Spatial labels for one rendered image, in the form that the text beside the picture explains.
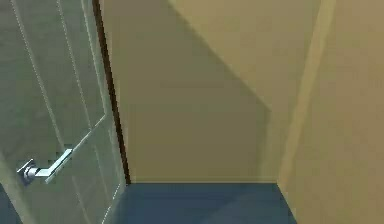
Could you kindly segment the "pale green room door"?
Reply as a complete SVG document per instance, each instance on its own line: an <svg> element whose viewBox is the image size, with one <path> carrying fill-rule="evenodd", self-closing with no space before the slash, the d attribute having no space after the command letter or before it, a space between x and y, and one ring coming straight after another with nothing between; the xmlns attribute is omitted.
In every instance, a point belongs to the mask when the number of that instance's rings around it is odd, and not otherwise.
<svg viewBox="0 0 384 224"><path fill-rule="evenodd" d="M0 0L0 224L112 224L124 191L94 0ZM17 170L68 161L46 183Z"/></svg>

